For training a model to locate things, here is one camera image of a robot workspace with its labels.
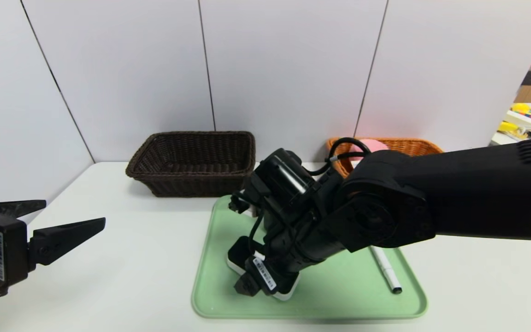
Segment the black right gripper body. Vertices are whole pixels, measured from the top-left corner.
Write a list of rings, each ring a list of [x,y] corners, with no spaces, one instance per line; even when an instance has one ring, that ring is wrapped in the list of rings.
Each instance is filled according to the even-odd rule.
[[[262,245],[244,237],[248,256],[244,259],[244,273],[250,273],[258,283],[258,292],[266,296],[292,296],[301,280],[301,273],[279,273],[261,252]]]

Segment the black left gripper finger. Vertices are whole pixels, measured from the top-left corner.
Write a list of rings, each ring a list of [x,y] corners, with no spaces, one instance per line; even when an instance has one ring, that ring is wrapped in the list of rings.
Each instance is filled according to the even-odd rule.
[[[46,200],[24,200],[0,202],[0,214],[19,218],[43,210],[47,206]]]
[[[105,229],[106,218],[35,230],[28,242],[28,271],[48,266]]]

